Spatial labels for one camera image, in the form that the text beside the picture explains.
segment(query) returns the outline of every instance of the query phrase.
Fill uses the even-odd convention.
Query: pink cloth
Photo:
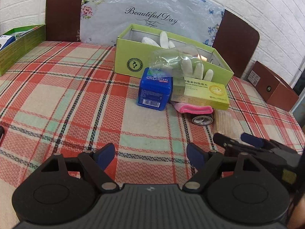
[[[198,105],[192,105],[183,102],[173,102],[173,101],[171,101],[171,104],[173,104],[174,108],[180,113],[205,115],[205,114],[211,114],[213,112],[211,106],[198,106]]]

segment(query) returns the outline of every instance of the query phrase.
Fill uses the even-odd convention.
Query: green cardboard box
[[[173,78],[170,100],[227,110],[230,101],[223,84],[185,77]]]
[[[45,41],[45,24],[33,25],[26,27],[17,27],[9,30],[3,35],[16,35],[16,33],[30,30],[38,27],[35,30],[16,39],[0,51],[0,76],[2,76],[11,66],[18,61],[22,56]]]
[[[162,30],[156,28],[130,24],[117,38],[114,71],[141,78],[144,69],[148,67],[150,53],[160,49],[160,47],[142,43],[142,38],[149,37],[159,43],[161,32]],[[204,75],[208,69],[212,69],[213,82],[225,86],[228,84],[234,73],[216,49],[174,33],[166,33],[175,46],[195,45],[199,53],[208,60],[208,62],[202,61]]]

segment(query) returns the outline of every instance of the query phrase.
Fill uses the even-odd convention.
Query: person's skin
[[[288,229],[305,228],[305,195],[295,207],[287,225]]]

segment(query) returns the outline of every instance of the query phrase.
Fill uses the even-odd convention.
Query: floral plastic sheet
[[[131,23],[212,45],[224,7],[209,0],[82,0],[82,42],[115,45]]]

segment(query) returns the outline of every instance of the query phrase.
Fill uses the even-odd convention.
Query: white brick wall
[[[293,85],[305,56],[305,0],[214,0],[260,34],[260,42],[243,75],[256,60]],[[45,0],[0,0],[0,32],[43,23]]]

